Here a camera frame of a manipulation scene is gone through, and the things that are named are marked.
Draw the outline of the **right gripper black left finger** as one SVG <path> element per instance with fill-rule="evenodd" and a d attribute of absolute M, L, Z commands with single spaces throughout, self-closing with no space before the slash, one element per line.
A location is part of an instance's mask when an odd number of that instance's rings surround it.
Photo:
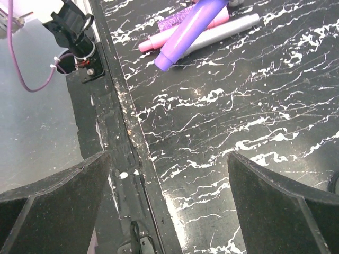
<path fill-rule="evenodd" d="M 1 193 L 1 253 L 87 253 L 110 166 L 102 151 Z"/>

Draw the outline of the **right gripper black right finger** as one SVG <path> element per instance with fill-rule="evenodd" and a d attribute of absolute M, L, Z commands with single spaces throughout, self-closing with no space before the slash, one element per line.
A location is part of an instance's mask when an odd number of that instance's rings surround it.
<path fill-rule="evenodd" d="M 338 253 L 338 195 L 228 155 L 247 253 Z"/>

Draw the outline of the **silver microphone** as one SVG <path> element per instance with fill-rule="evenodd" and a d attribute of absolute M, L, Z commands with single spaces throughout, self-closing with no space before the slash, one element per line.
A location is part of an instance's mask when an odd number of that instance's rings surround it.
<path fill-rule="evenodd" d="M 187 49 L 187 51 L 182 55 L 181 58 L 186 57 L 196 50 L 202 49 L 206 46 L 222 41 L 228 37 L 232 37 L 233 35 L 247 31 L 252 27 L 258 25 L 259 22 L 260 16 L 257 13 L 254 13 L 207 29 L 198 36 L 198 38 L 191 44 L 191 46 Z"/>

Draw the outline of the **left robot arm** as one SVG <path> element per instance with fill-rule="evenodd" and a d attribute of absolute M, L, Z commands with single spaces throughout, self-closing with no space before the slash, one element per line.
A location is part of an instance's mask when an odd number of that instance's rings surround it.
<path fill-rule="evenodd" d="M 82 83 L 104 76 L 98 44 L 87 32 L 94 16 L 84 14 L 73 1 L 63 1 L 59 12 L 52 12 L 50 16 L 51 20 L 43 26 L 54 35 L 60 47 L 68 49 L 73 55 Z"/>

